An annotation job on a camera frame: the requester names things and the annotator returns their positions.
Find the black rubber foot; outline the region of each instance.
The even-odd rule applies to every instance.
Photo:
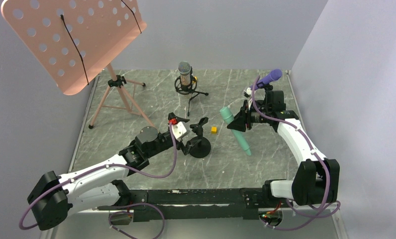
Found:
[[[211,152],[211,143],[207,138],[202,138],[200,145],[197,144],[189,151],[189,154],[194,158],[204,158]]]

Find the microphone stand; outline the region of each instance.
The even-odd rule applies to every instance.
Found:
[[[189,114],[190,114],[189,113],[189,108],[190,108],[190,105],[191,105],[191,100],[193,100],[199,94],[203,94],[205,96],[208,96],[207,92],[196,91],[198,83],[197,83],[197,78],[192,75],[192,67],[191,67],[190,76],[191,76],[191,81],[190,81],[189,85],[187,85],[187,86],[182,85],[182,81],[181,81],[181,77],[180,76],[178,76],[176,78],[176,80],[175,80],[175,90],[176,90],[177,93],[179,93],[181,95],[189,95],[189,94],[191,94],[191,97],[189,98],[189,101],[188,101],[188,113],[187,113],[187,116],[189,116]]]

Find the teal object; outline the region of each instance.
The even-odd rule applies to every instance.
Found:
[[[233,114],[228,107],[223,107],[220,110],[221,117],[223,118],[226,124],[230,124],[233,121]],[[249,147],[248,142],[246,142],[245,137],[243,136],[242,132],[231,129],[233,135],[238,140],[239,145],[242,147],[243,151],[245,151],[246,155],[251,156],[251,149]]]

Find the marble surface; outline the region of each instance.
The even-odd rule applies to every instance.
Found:
[[[260,74],[267,75],[269,70],[200,70],[194,69],[198,77],[197,90],[208,92],[191,101],[191,115],[186,116],[189,96],[175,92],[174,80],[179,75],[175,70],[130,70],[116,71],[127,79],[145,82],[147,87],[136,87],[135,100],[156,125],[159,131],[167,131],[168,113],[189,118],[189,124],[197,123],[201,117],[208,117],[204,126],[204,137],[212,146],[211,153],[202,159],[183,155],[178,151],[178,161],[174,172],[164,179],[152,179],[134,174],[124,181],[130,189],[199,189],[199,188],[241,188],[261,187],[268,179],[289,179],[296,173],[297,164],[283,139],[266,124],[255,124],[251,131],[244,133],[251,146],[252,156],[247,156],[236,141],[232,132],[226,128],[219,110],[230,107],[235,115],[243,104],[241,91],[252,84]],[[128,114],[125,110],[102,108],[93,129],[88,125],[107,87],[109,75],[103,71],[94,92],[88,121],[82,134],[74,167],[80,170],[102,162],[126,147],[139,131],[147,126],[141,116]],[[286,77],[272,84],[275,90],[285,93],[288,110],[297,112],[292,90]],[[126,89],[132,94],[133,84]],[[257,91],[257,99],[263,98],[264,91]],[[113,88],[105,105],[123,107],[119,94]],[[217,127],[217,134],[210,128]],[[185,140],[194,137],[190,133]],[[144,172],[163,175],[173,163],[173,148],[152,158]]]

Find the red component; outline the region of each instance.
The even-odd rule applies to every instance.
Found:
[[[172,123],[172,124],[177,124],[177,123],[178,123],[178,121],[177,121],[175,118],[173,118],[173,119],[169,120],[169,123]]]

